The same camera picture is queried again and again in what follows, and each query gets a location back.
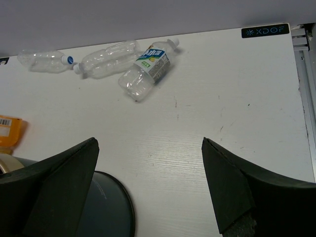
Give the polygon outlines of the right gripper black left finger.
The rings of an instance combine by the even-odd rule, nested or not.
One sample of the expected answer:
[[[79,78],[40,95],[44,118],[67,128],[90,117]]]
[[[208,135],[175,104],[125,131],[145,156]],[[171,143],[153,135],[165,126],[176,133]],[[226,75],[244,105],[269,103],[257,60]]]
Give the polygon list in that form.
[[[2,237],[74,237],[99,154],[86,141],[0,176]]]

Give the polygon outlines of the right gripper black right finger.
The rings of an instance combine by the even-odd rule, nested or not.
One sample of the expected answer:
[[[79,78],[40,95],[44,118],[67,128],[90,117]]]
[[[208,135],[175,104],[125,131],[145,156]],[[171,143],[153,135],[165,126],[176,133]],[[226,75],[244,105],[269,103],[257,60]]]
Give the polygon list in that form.
[[[208,138],[204,138],[201,150],[222,236],[315,236],[315,183],[262,168]]]

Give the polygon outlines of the orange juice bottle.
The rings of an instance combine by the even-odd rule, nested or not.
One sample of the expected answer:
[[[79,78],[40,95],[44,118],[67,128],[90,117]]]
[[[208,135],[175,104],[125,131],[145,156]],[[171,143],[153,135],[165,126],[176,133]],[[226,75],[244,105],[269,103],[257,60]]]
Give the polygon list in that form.
[[[0,116],[0,153],[11,155],[19,146],[28,123],[16,117]]]

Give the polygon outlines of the clear bottle white blue cap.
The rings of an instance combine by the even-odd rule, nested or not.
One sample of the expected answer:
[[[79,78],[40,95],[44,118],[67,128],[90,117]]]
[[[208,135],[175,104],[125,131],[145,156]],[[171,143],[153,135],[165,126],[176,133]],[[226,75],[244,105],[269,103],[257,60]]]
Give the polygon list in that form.
[[[70,70],[74,64],[72,56],[60,51],[23,50],[17,59],[29,72],[36,73],[59,74]]]

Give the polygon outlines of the clear crushed bottle white cap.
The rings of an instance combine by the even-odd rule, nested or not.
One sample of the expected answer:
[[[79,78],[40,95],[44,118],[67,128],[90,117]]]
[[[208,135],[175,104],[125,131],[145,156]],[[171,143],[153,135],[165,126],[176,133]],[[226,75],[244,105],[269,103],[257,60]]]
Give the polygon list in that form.
[[[141,54],[138,41],[124,41],[85,56],[73,71],[84,78],[102,79],[125,72]]]

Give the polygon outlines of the bottle white green blue label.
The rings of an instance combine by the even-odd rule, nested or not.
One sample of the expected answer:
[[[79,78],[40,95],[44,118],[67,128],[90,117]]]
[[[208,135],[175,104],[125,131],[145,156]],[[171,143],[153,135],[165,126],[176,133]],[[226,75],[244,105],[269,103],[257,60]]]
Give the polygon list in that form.
[[[178,38],[152,43],[118,79],[134,101],[141,102],[174,65]]]

